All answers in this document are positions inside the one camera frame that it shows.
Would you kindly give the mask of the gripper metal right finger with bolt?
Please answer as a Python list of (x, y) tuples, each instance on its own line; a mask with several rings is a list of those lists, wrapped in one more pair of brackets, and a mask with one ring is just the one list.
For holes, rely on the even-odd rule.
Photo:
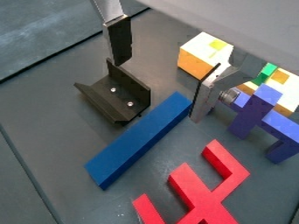
[(190, 110), (190, 118), (195, 123), (210, 113), (219, 98), (233, 102), (238, 95), (231, 90), (235, 86), (258, 77), (258, 57), (239, 47), (234, 46), (230, 52), (222, 53), (217, 61), (195, 90)]

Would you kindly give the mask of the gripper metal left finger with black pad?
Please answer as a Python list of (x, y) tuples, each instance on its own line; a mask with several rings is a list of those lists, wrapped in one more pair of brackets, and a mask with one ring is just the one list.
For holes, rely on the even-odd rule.
[(103, 30), (114, 64), (119, 67), (132, 58), (131, 17), (119, 0), (90, 0), (103, 19)]

